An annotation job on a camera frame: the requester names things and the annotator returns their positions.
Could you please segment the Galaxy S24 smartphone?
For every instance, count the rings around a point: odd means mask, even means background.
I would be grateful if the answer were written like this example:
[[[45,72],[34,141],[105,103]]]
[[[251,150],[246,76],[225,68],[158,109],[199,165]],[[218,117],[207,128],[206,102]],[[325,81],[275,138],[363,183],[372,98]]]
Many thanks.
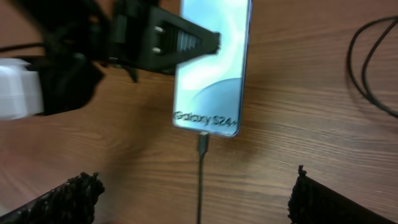
[[[181,63],[175,76],[174,126],[233,137],[239,131],[251,0],[182,1],[180,15],[220,33],[220,49]]]

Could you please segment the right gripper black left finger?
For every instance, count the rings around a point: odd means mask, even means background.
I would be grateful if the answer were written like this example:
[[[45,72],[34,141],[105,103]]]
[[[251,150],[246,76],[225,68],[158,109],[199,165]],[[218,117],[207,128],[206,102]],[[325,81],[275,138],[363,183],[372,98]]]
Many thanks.
[[[99,173],[86,172],[30,202],[1,215],[1,224],[91,224],[95,206],[105,192]]]

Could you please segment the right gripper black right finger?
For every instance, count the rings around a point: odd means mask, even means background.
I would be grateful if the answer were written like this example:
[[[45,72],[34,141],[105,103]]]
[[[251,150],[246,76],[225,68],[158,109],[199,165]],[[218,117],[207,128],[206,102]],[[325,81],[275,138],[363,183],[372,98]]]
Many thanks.
[[[313,180],[303,165],[287,205],[294,224],[396,224]]]

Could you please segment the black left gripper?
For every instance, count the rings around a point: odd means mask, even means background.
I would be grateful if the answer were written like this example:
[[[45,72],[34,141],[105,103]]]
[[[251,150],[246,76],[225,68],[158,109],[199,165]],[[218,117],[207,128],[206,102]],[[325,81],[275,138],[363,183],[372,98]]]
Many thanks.
[[[221,34],[155,6],[155,1],[117,0],[108,17],[97,1],[90,1],[90,59],[101,66],[127,71],[138,82],[137,69],[146,41],[146,70],[159,72],[213,55]]]

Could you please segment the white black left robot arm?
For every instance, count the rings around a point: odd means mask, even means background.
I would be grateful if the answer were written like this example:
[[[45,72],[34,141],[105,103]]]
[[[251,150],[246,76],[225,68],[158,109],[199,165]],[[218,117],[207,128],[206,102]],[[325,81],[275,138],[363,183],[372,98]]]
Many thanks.
[[[158,1],[116,0],[111,17],[92,0],[25,0],[13,6],[35,25],[42,55],[1,59],[1,119],[84,107],[102,68],[173,75],[177,65],[216,54],[218,32],[162,9]]]

